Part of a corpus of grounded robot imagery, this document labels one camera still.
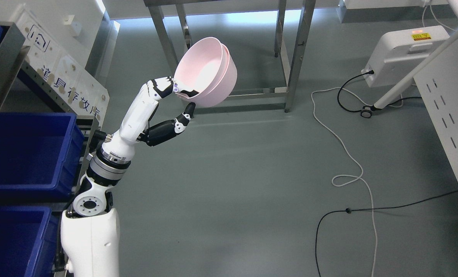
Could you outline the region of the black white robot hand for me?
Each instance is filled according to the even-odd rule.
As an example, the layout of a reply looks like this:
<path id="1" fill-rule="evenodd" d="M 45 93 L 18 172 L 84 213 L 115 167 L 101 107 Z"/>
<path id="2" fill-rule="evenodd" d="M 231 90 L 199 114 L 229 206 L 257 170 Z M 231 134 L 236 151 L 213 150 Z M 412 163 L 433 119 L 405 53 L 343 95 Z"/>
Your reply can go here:
<path id="1" fill-rule="evenodd" d="M 193 118 L 196 107 L 194 102 L 190 102 L 178 117 L 153 126 L 149 125 L 160 100 L 173 92 L 189 98 L 199 94 L 198 91 L 172 77 L 149 80 L 141 86 L 119 130 L 113 137 L 118 137 L 124 144 L 133 145 L 137 142 L 145 142 L 148 146 L 153 147 L 183 133 Z"/>

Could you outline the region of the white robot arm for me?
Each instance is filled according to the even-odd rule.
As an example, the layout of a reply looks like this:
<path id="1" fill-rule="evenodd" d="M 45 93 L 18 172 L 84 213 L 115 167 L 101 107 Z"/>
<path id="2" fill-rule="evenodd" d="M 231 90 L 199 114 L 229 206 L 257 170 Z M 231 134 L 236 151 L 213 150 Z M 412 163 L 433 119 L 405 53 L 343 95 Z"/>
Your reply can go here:
<path id="1" fill-rule="evenodd" d="M 118 277 L 119 213 L 111 189 L 129 168 L 136 133 L 119 129 L 92 155 L 71 208 L 62 213 L 60 238 L 75 277 Z"/>

